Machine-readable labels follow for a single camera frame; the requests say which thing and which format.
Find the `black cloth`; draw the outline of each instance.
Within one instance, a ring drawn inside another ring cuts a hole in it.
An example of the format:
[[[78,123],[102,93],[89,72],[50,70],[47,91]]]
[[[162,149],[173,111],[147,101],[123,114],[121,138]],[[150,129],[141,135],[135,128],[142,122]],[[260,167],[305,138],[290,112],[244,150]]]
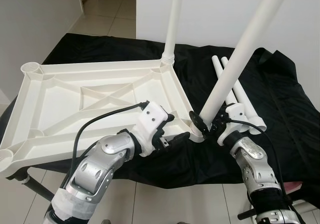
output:
[[[114,37],[66,34],[43,64],[160,59],[163,43]],[[196,113],[214,87],[217,76],[213,55],[230,57],[234,49],[176,45],[174,70]],[[267,125],[280,159],[284,181],[320,181],[320,114],[297,81],[295,64],[279,51],[257,49],[239,80],[258,115]],[[0,137],[14,102],[0,118]],[[275,158],[263,135],[250,138],[268,154],[276,175]],[[37,167],[67,172],[70,160]],[[227,150],[213,139],[186,141],[170,152],[153,153],[126,162],[115,178],[125,178],[162,188],[202,183],[240,183],[241,171]]]
[[[320,208],[320,186],[319,184],[302,183],[299,190],[291,192],[289,197],[291,200],[305,200],[310,204]]]

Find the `white tube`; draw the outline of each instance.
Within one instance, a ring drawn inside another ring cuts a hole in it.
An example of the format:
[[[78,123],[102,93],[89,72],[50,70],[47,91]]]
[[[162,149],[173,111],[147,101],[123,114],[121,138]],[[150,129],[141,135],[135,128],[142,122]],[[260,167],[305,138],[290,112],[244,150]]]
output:
[[[221,63],[220,63],[217,55],[212,56],[212,62],[213,62],[213,66],[214,66],[214,69],[216,72],[216,76],[218,78],[220,78],[220,75],[222,74],[223,68],[221,66]],[[234,92],[232,90],[230,90],[229,94],[227,95],[227,97],[225,99],[225,103],[227,105],[229,105],[231,103],[238,103],[238,101],[234,95]]]
[[[166,65],[174,64],[175,44],[178,32],[179,17],[181,12],[182,0],[172,0],[171,12],[169,18],[168,31],[165,40],[165,48],[162,54],[161,62]]]
[[[211,123],[223,104],[232,86],[239,78],[254,50],[258,46],[258,41],[270,24],[283,0],[262,0],[255,15],[251,19],[245,32],[243,33],[237,47],[235,48],[229,64],[221,74],[217,83],[209,95],[200,117],[205,124],[211,128]],[[199,130],[192,126],[192,130],[199,135]]]
[[[222,72],[223,72],[223,68],[222,68],[222,66],[221,66],[221,63],[220,63],[217,55],[212,56],[212,62],[213,62],[214,69],[216,70],[216,71],[215,71],[215,72],[216,72],[216,75],[217,75],[217,77],[219,78],[220,75],[221,75]],[[238,103],[238,101],[237,101],[237,99],[236,99],[236,97],[235,97],[235,95],[234,95],[234,92],[233,92],[232,90],[229,92],[228,96],[226,97],[225,103],[226,103],[227,105],[232,104],[232,103],[235,103],[235,104]],[[241,107],[244,109],[244,107],[245,107],[244,104],[242,104],[242,103],[238,103],[238,104],[241,105]],[[241,120],[242,120],[242,121],[248,121],[248,119],[247,119],[246,116],[243,116]],[[242,127],[241,127],[241,129],[240,129],[240,132],[241,132],[241,133],[242,133],[242,132],[246,132],[247,130],[249,130],[249,126],[247,126],[247,125],[242,125]]]
[[[228,59],[226,57],[222,57],[221,58],[222,64],[224,67],[227,66],[228,64]],[[259,127],[261,130],[265,131],[267,129],[267,126],[265,125],[264,121],[262,120],[261,117],[258,116],[258,114],[256,113],[255,108],[253,107],[250,99],[248,98],[244,88],[242,87],[241,83],[239,80],[236,80],[234,86],[233,86],[233,91],[236,95],[236,98],[240,101],[240,103],[244,104],[244,111],[245,111],[245,115],[248,118],[248,121]],[[258,135],[260,134],[259,131],[257,131],[256,129],[250,127],[249,128],[249,132],[252,135]]]

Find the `tiled floor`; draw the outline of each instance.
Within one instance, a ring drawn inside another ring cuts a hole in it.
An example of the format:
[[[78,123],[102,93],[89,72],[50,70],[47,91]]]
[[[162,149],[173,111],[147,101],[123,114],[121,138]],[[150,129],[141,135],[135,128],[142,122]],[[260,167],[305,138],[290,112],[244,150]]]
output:
[[[136,37],[136,0],[88,0],[85,17],[72,33]],[[32,168],[31,176],[56,192],[64,174]],[[49,202],[17,181],[0,179],[0,223],[39,224]],[[112,224],[251,224],[238,220],[248,209],[243,184],[208,184],[161,189],[130,180],[113,180],[90,224],[110,219]],[[303,214],[307,224],[320,224],[320,211]]]
[[[136,0],[87,0],[71,33],[136,38]]]

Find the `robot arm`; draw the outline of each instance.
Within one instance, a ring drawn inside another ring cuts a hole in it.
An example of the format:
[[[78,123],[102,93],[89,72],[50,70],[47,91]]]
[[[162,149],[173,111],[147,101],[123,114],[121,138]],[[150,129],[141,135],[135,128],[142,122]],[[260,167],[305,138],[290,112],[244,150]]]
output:
[[[213,136],[235,158],[242,170],[248,198],[256,210],[258,224],[303,223],[290,210],[274,171],[267,162],[266,152],[249,137],[240,134],[242,124],[228,122],[230,118],[241,120],[242,116],[238,104],[227,105],[219,111],[209,131],[198,115],[190,113],[191,120],[204,137]]]
[[[87,223],[108,188],[114,172],[134,156],[150,155],[166,149],[163,127],[174,116],[155,102],[147,102],[134,128],[97,142],[94,152],[76,168],[65,188],[59,188],[52,200],[52,210],[46,213],[45,224]],[[189,133],[176,139],[189,138]]]

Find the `white 3d-printed part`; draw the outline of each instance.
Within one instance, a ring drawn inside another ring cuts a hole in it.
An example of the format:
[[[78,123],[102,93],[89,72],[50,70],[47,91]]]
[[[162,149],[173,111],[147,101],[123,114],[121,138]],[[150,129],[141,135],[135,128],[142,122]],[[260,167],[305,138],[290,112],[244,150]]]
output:
[[[160,60],[39,65],[26,63],[24,80],[0,147],[0,176],[23,166],[71,158],[74,138],[90,119],[146,100],[175,120],[165,138],[191,131],[191,105],[172,65]],[[129,131],[140,108],[97,121],[84,130],[78,155],[96,140]]]

